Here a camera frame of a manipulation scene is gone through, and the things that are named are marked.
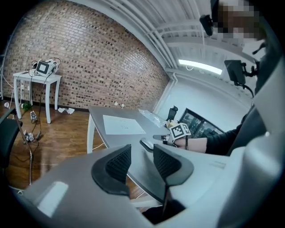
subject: fluorescent light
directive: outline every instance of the fluorescent light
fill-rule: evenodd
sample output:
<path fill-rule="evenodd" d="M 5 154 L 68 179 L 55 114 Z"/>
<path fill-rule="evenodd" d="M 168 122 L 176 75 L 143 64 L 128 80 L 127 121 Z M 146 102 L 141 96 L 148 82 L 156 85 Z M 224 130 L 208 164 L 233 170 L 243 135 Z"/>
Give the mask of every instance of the fluorescent light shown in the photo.
<path fill-rule="evenodd" d="M 222 74 L 222 70 L 213 66 L 209 66 L 203 63 L 199 63 L 199 62 L 193 62 L 193 61 L 188 61 L 188 60 L 182 60 L 179 59 L 179 63 L 183 64 L 183 65 L 188 65 L 188 66 L 194 66 L 194 67 L 198 67 L 201 69 L 205 69 L 214 73 L 217 73 L 218 75 Z"/>

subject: paper sheet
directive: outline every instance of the paper sheet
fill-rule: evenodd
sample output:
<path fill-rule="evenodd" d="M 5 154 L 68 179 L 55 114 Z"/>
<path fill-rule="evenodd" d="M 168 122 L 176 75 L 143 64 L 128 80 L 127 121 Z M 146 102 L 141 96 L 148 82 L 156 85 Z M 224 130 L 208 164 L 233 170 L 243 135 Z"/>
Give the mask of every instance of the paper sheet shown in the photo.
<path fill-rule="evenodd" d="M 106 134 L 146 134 L 135 119 L 103 115 Z"/>

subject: white wall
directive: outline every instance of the white wall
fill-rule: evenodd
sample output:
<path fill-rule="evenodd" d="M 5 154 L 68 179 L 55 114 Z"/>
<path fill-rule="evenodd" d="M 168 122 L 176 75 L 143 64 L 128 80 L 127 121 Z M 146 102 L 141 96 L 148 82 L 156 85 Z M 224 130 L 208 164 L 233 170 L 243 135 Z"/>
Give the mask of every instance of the white wall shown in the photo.
<path fill-rule="evenodd" d="M 175 120 L 180 120 L 185 109 L 188 108 L 223 131 L 232 130 L 239 125 L 250 108 L 248 101 L 243 102 L 200 83 L 182 78 L 179 78 L 178 83 L 171 90 L 158 115 L 167 119 L 169 109 L 173 105 L 178 107 Z"/>

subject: brick wall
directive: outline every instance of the brick wall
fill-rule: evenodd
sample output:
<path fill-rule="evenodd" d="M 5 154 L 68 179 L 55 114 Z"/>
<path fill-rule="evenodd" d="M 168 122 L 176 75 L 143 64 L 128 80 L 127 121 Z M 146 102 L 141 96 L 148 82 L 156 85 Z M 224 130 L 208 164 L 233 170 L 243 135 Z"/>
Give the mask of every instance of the brick wall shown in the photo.
<path fill-rule="evenodd" d="M 4 75 L 30 68 L 33 60 L 61 59 L 58 104 L 153 110 L 168 76 L 146 47 L 124 27 L 89 7 L 68 1 L 48 1 L 31 9 L 15 32 L 8 49 Z M 42 85 L 33 83 L 33 100 Z M 55 83 L 50 102 L 54 103 Z M 12 87 L 4 82 L 4 96 Z M 45 90 L 42 102 L 45 102 Z M 29 99 L 24 91 L 23 99 Z"/>

